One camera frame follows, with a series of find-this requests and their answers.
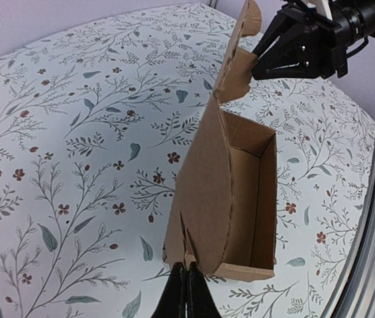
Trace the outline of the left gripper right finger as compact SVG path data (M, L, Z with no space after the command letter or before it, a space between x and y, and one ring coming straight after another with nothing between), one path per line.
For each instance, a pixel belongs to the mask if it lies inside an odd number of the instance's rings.
M189 318L221 318L205 276L196 262L191 262L187 270L186 308Z

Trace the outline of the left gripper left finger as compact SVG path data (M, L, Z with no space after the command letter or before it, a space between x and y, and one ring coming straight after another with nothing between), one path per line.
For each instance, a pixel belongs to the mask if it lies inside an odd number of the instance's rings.
M152 318L184 318L186 316L186 286L188 271L182 262L176 262Z

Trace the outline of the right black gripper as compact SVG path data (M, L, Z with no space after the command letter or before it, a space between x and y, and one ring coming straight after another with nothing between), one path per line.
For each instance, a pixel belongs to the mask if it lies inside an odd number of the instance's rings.
M333 19L288 1L276 13L253 54L256 80L326 79L348 73L348 59L375 38L375 1L329 1Z

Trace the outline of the brown cardboard box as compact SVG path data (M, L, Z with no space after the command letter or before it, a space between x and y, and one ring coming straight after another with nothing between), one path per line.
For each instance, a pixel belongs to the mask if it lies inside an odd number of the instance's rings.
M163 246L169 265L196 261L204 274L244 282L274 276L276 133L222 105L249 92L256 56L239 41L260 27L258 5L246 1L178 172Z

